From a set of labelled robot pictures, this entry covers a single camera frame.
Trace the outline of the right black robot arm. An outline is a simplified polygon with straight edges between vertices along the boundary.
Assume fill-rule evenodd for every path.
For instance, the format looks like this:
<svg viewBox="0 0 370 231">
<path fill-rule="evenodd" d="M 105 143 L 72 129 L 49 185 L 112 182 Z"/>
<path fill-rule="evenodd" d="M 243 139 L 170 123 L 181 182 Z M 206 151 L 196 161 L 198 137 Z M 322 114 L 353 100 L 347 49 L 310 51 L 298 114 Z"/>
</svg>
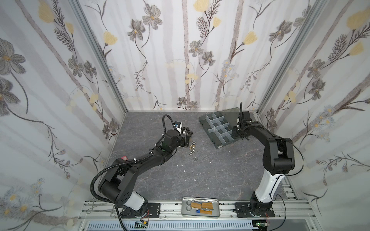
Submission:
<svg viewBox="0 0 370 231">
<path fill-rule="evenodd" d="M 273 196 L 281 180 L 295 167 L 294 150 L 291 139 L 282 138 L 269 131 L 264 125 L 255 120 L 252 112 L 240 112 L 232 135 L 242 140 L 256 138 L 263 146 L 264 174 L 257 188 L 252 193 L 249 204 L 245 209 L 238 208 L 250 217 L 274 217 Z"/>
</svg>

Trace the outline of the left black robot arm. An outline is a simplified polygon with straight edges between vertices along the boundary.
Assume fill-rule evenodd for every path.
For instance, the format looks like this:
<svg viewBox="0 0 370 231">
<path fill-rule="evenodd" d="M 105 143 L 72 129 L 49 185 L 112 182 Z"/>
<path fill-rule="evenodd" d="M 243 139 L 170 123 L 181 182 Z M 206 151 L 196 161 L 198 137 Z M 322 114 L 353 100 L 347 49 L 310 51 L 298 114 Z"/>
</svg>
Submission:
<svg viewBox="0 0 370 231">
<path fill-rule="evenodd" d="M 149 153 L 138 159 L 116 159 L 109 167 L 98 172 L 90 184 L 92 196 L 115 208 L 129 208 L 135 216 L 147 213 L 148 202 L 134 191 L 137 178 L 144 172 L 163 165 L 174 154 L 178 147 L 188 147 L 192 133 L 183 134 L 178 130 L 168 130 L 157 141 Z"/>
</svg>

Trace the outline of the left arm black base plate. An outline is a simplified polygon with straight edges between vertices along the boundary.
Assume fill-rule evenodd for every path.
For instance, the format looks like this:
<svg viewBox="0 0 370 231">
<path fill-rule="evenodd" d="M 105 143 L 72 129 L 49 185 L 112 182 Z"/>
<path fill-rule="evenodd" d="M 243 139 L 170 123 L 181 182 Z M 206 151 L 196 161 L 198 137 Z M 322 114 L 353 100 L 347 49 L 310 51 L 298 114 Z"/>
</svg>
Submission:
<svg viewBox="0 0 370 231">
<path fill-rule="evenodd" d="M 160 203 L 147 203 L 139 210 L 135 211 L 129 207 L 120 211 L 121 218 L 159 218 L 161 212 Z"/>
</svg>

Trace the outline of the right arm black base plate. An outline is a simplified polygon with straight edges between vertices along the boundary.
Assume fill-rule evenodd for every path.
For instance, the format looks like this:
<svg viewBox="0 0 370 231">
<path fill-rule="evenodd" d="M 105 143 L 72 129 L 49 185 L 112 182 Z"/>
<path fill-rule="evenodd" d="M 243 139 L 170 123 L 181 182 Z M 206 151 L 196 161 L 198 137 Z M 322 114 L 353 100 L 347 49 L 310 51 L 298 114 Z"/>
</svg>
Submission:
<svg viewBox="0 0 370 231">
<path fill-rule="evenodd" d="M 275 217 L 275 213 L 272 205 L 272 202 L 258 202 L 254 206 L 251 206 L 250 203 L 235 203 L 235 209 L 233 211 L 238 218 L 273 218 Z"/>
</svg>

